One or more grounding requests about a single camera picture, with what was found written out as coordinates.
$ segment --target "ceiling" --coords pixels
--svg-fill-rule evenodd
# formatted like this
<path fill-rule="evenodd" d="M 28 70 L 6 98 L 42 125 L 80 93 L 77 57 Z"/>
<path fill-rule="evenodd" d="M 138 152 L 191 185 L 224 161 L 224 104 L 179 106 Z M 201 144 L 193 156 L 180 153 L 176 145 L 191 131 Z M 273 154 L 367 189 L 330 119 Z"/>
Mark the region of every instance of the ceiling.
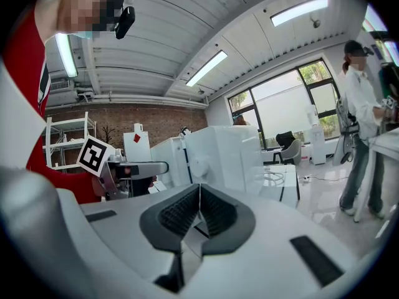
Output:
<path fill-rule="evenodd" d="M 242 75 L 318 40 L 360 31 L 365 6 L 329 0 L 309 14 L 274 27 L 270 17 L 308 0 L 125 0 L 136 21 L 125 38 L 101 32 L 93 41 L 70 36 L 79 68 L 74 78 L 96 94 L 153 95 L 196 102 Z M 194 87 L 186 81 L 219 50 L 228 58 Z M 46 44 L 52 80 L 66 77 L 55 40 Z"/>

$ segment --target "metal rack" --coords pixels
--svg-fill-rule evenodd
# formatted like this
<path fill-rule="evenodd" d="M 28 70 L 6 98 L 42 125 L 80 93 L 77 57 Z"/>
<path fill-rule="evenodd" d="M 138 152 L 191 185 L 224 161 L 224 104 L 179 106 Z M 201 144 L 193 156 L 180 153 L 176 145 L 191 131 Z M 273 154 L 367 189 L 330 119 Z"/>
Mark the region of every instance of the metal rack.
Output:
<path fill-rule="evenodd" d="M 89 130 L 93 130 L 94 137 L 97 137 L 96 125 L 97 122 L 92 121 L 89 118 L 88 112 L 85 112 L 84 118 L 76 118 L 74 120 L 53 122 L 52 117 L 48 117 L 47 126 L 43 134 L 46 137 L 46 145 L 43 146 L 43 150 L 46 152 L 47 166 L 55 170 L 62 170 L 63 172 L 69 168 L 80 167 L 78 164 L 65 165 L 65 150 L 81 148 L 86 140 L 86 137 L 89 135 Z M 71 131 L 84 131 L 84 138 L 82 140 L 68 141 L 64 143 L 62 141 L 64 139 L 64 134 Z M 50 138 L 53 134 L 59 134 L 59 138 L 57 142 L 51 144 Z M 60 152 L 61 165 L 53 167 L 51 156 L 55 151 Z"/>

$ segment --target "white shirt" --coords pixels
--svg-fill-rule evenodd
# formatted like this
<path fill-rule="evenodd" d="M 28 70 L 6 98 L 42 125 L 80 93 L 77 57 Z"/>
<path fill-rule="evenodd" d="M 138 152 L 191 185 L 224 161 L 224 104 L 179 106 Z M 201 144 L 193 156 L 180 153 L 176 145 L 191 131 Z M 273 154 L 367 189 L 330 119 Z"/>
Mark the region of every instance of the white shirt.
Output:
<path fill-rule="evenodd" d="M 374 89 L 366 74 L 351 65 L 345 76 L 345 95 L 349 112 L 355 115 L 358 121 L 359 137 L 364 142 L 368 142 L 369 138 L 377 135 L 378 127 L 381 125 L 382 119 L 376 119 L 373 113 L 373 108 L 381 107 L 381 105 L 375 98 Z"/>

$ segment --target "floor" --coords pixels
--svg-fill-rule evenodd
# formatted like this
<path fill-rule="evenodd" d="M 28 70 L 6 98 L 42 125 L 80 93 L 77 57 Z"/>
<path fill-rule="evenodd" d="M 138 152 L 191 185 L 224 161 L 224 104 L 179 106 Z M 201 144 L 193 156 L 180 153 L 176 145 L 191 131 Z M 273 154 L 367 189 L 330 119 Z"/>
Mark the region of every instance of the floor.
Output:
<path fill-rule="evenodd" d="M 382 199 L 387 212 L 385 220 L 393 212 L 392 207 L 399 202 L 399 163 L 385 158 L 385 174 Z M 359 259 L 369 253 L 376 244 L 376 235 L 385 222 L 375 218 L 364 209 L 359 223 L 344 214 L 338 207 L 339 197 L 344 190 L 351 163 L 332 166 L 332 159 L 323 165 L 301 164 L 297 167 L 298 177 L 314 176 L 309 180 L 299 179 L 300 201 L 296 208 L 303 215 L 324 227 L 344 243 Z M 186 283 L 201 265 L 200 245 L 206 238 L 197 230 L 190 229 L 182 241 L 183 271 Z"/>

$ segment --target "jeans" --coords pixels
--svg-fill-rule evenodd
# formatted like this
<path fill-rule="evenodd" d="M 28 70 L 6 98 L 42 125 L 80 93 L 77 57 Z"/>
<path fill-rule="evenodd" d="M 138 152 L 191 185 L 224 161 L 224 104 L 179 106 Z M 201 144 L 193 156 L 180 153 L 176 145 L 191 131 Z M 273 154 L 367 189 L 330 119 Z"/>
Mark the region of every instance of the jeans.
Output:
<path fill-rule="evenodd" d="M 340 198 L 340 207 L 342 209 L 353 208 L 353 201 L 357 195 L 357 191 L 362 185 L 368 163 L 368 146 L 363 143 L 358 135 L 353 137 L 355 142 L 355 157 L 353 159 L 352 170 L 350 171 L 347 185 Z M 374 212 L 380 212 L 382 209 L 381 188 L 384 175 L 383 156 L 379 153 L 375 160 L 375 173 L 370 191 L 370 199 L 368 206 Z"/>

